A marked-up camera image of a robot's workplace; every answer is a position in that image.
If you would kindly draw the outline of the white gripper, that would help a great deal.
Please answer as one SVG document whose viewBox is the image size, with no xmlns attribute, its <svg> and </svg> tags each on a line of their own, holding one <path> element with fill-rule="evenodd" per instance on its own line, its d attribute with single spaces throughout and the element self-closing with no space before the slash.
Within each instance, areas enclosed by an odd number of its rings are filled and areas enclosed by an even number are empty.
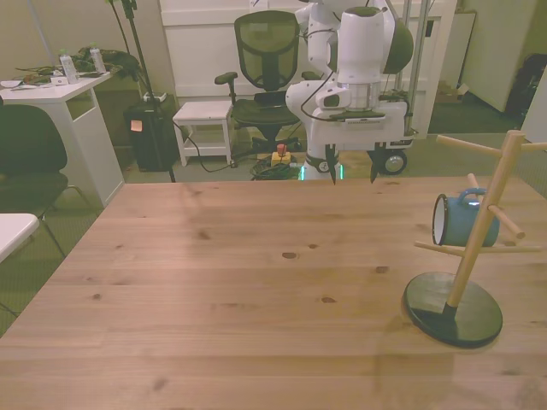
<svg viewBox="0 0 547 410">
<path fill-rule="evenodd" d="M 376 143 L 395 143 L 405 140 L 404 122 L 407 111 L 405 102 L 381 102 L 373 110 L 383 114 L 382 117 L 360 117 L 348 121 L 331 121 L 331 116 L 341 114 L 341 109 L 322 110 L 316 108 L 313 116 L 321 120 L 311 120 L 309 131 L 313 144 L 325 145 L 326 163 L 332 182 L 337 182 L 338 151 L 345 145 L 350 149 L 374 149 Z M 371 150 L 370 182 L 373 184 L 379 174 L 379 152 Z"/>
</svg>

